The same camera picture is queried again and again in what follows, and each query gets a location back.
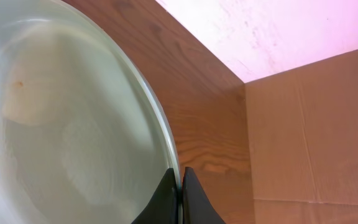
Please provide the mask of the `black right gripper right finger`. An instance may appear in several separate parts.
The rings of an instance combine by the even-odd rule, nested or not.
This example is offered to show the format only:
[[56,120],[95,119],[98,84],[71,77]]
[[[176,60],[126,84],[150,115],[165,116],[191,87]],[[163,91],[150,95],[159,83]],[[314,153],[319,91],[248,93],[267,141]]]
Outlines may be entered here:
[[184,224],[226,224],[211,205],[191,167],[185,167],[182,207]]

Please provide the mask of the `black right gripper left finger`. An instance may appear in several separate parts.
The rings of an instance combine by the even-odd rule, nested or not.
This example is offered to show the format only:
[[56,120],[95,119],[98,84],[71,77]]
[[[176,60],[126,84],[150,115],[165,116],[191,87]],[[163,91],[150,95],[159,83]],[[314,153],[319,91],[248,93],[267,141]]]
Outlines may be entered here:
[[132,224],[177,224],[178,192],[175,173],[169,168],[164,173],[149,203]]

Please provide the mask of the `green plate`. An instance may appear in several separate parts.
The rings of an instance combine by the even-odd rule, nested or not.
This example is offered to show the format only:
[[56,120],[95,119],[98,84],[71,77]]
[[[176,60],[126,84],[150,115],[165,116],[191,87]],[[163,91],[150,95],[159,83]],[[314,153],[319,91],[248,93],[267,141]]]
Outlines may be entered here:
[[147,80],[63,1],[0,1],[0,223],[132,223],[172,132]]

